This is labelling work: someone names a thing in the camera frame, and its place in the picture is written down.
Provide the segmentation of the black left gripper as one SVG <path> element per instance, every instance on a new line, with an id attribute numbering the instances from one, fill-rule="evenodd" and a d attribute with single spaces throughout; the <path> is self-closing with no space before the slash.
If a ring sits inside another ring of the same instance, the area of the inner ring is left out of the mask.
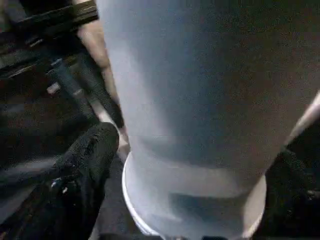
<path id="1" fill-rule="evenodd" d="M 76 105 L 101 107 L 118 128 L 124 126 L 120 107 L 105 88 L 91 57 L 76 57 L 71 65 L 63 57 L 46 58 L 47 75 L 59 84 Z"/>

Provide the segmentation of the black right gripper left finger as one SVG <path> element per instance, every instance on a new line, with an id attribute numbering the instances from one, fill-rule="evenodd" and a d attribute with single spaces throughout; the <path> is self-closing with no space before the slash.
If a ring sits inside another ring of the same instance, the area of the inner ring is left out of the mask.
<path id="1" fill-rule="evenodd" d="M 18 209 L 0 225 L 3 240 L 86 240 L 103 199 L 119 134 L 109 122 L 89 128 L 53 166 L 2 176 L 0 193 L 33 186 Z"/>

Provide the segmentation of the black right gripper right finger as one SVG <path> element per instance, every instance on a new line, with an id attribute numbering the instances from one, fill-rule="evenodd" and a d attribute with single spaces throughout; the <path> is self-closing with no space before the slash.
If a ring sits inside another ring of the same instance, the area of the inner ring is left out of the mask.
<path id="1" fill-rule="evenodd" d="M 320 170 L 284 149 L 266 172 L 265 210 L 259 236 L 320 238 Z"/>

